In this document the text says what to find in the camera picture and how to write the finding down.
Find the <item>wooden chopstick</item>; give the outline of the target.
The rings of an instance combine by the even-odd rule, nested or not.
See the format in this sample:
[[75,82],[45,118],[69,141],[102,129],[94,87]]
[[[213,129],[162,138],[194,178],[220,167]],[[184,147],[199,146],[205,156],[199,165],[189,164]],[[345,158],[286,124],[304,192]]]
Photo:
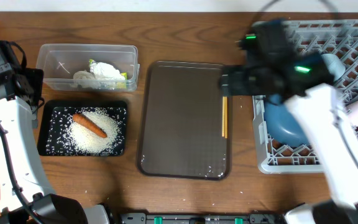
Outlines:
[[222,137],[226,137],[226,111],[227,111],[227,97],[222,97]]
[[224,121],[223,121],[223,136],[225,139],[227,139],[227,97],[223,97],[223,115],[224,115]]

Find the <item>dark blue plate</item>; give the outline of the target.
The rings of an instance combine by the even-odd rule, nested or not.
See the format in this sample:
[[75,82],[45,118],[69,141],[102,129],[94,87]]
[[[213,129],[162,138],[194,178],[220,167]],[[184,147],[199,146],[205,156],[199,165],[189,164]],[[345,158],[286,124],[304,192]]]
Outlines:
[[267,132],[274,140],[291,147],[309,144],[300,125],[282,103],[280,95],[266,97],[264,108]]

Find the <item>orange carrot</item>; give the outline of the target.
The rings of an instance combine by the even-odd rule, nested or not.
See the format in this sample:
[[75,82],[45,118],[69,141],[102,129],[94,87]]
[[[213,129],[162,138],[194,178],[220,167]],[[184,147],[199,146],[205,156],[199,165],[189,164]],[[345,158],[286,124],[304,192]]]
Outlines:
[[82,114],[74,114],[73,121],[85,127],[86,129],[90,130],[95,135],[101,138],[107,138],[107,134],[98,125],[96,125],[94,122],[92,122],[92,120],[90,120],[86,116]]

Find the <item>white tissue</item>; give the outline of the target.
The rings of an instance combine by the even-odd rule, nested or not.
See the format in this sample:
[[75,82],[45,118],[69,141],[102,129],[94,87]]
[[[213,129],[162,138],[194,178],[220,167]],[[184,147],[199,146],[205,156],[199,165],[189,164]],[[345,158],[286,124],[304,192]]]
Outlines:
[[90,72],[97,80],[125,80],[126,77],[116,69],[113,65],[104,62],[96,62],[93,59],[89,60]]

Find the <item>yellow snack wrapper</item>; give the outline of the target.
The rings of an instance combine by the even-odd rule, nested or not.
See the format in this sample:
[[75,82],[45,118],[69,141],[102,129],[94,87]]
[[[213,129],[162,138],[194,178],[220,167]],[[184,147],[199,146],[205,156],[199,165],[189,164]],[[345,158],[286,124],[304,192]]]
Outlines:
[[89,60],[89,70],[99,81],[99,86],[106,88],[125,88],[127,73],[121,73],[113,65]]

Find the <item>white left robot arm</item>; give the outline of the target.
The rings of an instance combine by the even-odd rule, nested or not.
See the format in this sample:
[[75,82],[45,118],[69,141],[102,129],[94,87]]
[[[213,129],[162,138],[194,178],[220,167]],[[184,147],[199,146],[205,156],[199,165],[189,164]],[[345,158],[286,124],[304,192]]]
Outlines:
[[105,206],[56,195],[33,134],[43,72],[0,65],[0,223],[110,223]]

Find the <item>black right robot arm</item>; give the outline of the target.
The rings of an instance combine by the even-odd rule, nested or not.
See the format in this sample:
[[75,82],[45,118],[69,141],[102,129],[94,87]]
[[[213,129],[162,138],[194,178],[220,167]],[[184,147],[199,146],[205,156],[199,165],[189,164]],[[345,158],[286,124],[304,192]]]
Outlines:
[[223,68],[224,96],[280,95],[324,169],[331,199],[288,211],[286,223],[358,223],[358,138],[333,80],[320,54]]

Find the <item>light blue bowl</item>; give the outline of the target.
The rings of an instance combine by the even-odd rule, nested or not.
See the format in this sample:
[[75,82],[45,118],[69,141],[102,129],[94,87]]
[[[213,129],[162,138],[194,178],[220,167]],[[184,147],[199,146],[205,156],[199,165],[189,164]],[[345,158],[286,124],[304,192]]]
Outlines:
[[336,55],[322,54],[322,58],[329,73],[334,76],[334,81],[337,81],[344,75],[346,67]]

